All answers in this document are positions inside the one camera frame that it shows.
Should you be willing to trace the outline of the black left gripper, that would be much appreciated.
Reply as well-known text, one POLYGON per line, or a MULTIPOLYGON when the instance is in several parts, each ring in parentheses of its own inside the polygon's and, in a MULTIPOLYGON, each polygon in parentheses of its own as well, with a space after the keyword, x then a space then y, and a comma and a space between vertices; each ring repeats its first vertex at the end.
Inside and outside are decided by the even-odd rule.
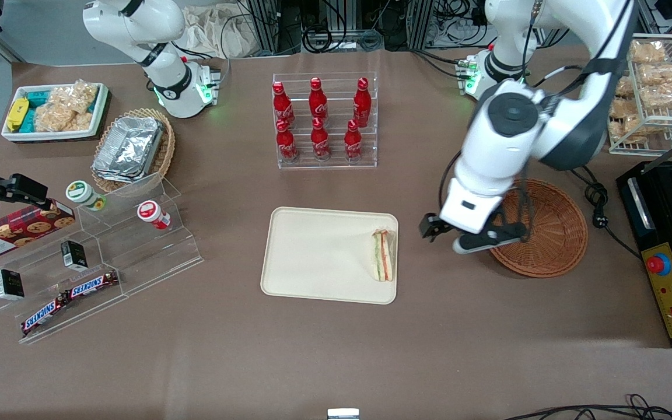
POLYGON ((506 217, 488 218, 479 232, 464 230, 445 220, 440 220, 442 222, 439 222, 436 213, 424 214, 419 223, 419 234, 421 234, 422 239, 434 242, 437 237, 455 229, 461 232, 456 240, 457 245, 505 245, 519 242, 527 235, 525 223, 520 221, 510 222, 506 217))

